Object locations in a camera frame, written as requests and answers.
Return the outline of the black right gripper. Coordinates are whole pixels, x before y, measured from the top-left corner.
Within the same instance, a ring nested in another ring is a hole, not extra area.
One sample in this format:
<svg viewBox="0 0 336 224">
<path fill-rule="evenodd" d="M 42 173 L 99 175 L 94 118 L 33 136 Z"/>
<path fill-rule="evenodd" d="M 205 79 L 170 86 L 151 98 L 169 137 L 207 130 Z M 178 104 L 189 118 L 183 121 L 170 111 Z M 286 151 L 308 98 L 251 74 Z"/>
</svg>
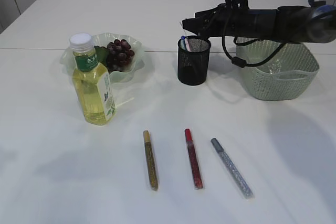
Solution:
<svg viewBox="0 0 336 224">
<path fill-rule="evenodd" d="M 182 20 L 185 30 L 205 38 L 241 36 L 252 31 L 252 13 L 233 10 L 226 4 L 201 12 L 194 18 Z"/>
</svg>

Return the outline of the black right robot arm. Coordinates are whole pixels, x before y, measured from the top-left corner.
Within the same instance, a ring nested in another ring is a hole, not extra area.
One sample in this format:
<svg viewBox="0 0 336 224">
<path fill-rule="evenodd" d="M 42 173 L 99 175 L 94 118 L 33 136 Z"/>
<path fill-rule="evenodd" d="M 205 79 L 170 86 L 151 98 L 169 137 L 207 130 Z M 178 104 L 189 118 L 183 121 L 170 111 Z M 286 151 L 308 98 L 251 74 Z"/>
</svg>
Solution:
<svg viewBox="0 0 336 224">
<path fill-rule="evenodd" d="M 225 4 L 183 21 L 183 27 L 199 36 L 245 37 L 278 42 L 325 44 L 335 40 L 335 6 L 309 0 L 310 6 L 250 9 L 246 0 Z"/>
</svg>

